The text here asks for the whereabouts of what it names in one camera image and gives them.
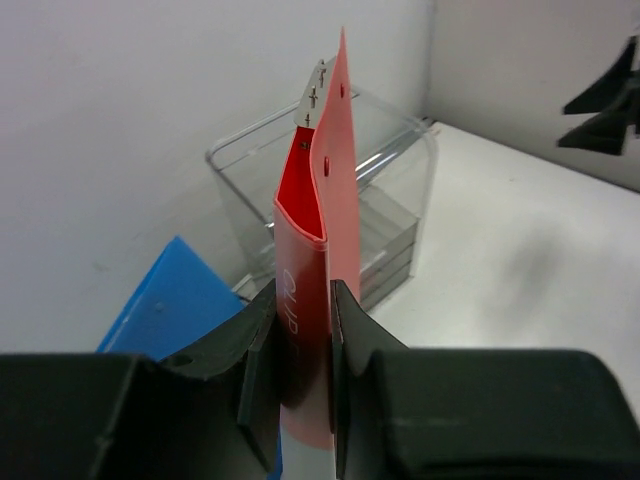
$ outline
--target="black object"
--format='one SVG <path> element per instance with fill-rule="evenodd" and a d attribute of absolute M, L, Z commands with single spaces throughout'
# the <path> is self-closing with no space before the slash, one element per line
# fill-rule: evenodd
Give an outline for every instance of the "black object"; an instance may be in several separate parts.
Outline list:
<path fill-rule="evenodd" d="M 634 125 L 640 134 L 640 70 L 633 71 L 637 44 L 638 37 L 630 37 L 611 68 L 564 107 L 565 115 L 600 113 L 564 135 L 559 147 L 620 156 L 627 127 Z"/>
<path fill-rule="evenodd" d="M 261 479 L 275 459 L 275 283 L 162 364 L 0 356 L 0 478 Z"/>
<path fill-rule="evenodd" d="M 640 478 L 615 379 L 574 351 L 410 349 L 331 282 L 333 428 L 344 480 Z M 0 356 L 2 479 L 263 479 L 284 340 L 272 281 L 160 364 Z"/>

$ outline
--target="metal binder clip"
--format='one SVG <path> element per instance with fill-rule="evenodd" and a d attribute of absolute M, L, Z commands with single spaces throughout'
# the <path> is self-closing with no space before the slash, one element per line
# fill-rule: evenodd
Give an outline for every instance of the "metal binder clip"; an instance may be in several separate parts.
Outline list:
<path fill-rule="evenodd" d="M 326 63 L 324 60 L 320 60 L 313 69 L 294 117 L 295 124 L 299 127 L 316 128 L 318 125 L 318 120 L 320 120 L 320 115 L 327 101 L 328 79 L 331 78 L 335 60 L 335 57 Z"/>

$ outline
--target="red folder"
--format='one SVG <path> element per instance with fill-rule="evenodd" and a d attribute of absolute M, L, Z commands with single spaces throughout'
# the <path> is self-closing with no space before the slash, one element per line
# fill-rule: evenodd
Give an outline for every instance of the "red folder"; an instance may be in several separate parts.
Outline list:
<path fill-rule="evenodd" d="M 329 280 L 359 298 L 355 146 L 344 31 L 305 92 L 274 200 L 277 311 L 288 336 L 282 425 L 298 441 L 333 448 L 329 417 Z"/>

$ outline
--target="transparent acrylic container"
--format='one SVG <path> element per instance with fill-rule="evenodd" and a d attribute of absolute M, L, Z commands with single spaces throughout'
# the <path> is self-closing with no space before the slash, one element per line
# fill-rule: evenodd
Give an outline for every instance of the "transparent acrylic container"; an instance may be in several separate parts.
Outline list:
<path fill-rule="evenodd" d="M 247 274 L 251 298 L 274 276 L 273 196 L 295 131 L 297 103 L 221 140 L 206 154 Z M 361 303 L 371 308 L 410 277 L 436 165 L 420 120 L 352 88 L 360 199 Z"/>

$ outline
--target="blue plastic folder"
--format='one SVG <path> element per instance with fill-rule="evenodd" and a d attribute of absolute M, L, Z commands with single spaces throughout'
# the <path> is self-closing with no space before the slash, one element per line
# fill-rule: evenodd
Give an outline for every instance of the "blue plastic folder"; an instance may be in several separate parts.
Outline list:
<path fill-rule="evenodd" d="M 206 335 L 242 310 L 231 289 L 180 238 L 166 246 L 98 352 L 143 353 L 159 361 Z M 276 472 L 282 462 L 278 445 Z"/>

